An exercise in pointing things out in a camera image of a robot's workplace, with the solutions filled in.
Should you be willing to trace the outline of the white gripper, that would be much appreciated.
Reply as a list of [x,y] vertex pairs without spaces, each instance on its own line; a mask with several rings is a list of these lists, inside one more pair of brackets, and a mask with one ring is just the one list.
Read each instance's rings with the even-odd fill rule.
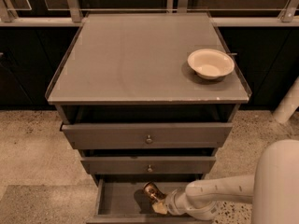
[[186,194],[183,189],[175,189],[166,195],[165,206],[162,202],[154,203],[152,208],[155,213],[166,215],[167,211],[173,216],[181,216],[186,213]]

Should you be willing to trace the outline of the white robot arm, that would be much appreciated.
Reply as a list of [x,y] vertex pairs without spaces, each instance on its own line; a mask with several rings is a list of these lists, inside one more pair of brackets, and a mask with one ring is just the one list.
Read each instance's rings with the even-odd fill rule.
[[253,175],[197,180],[153,205],[155,212],[199,220],[217,214],[217,202],[250,203],[252,224],[299,224],[299,141],[267,147]]

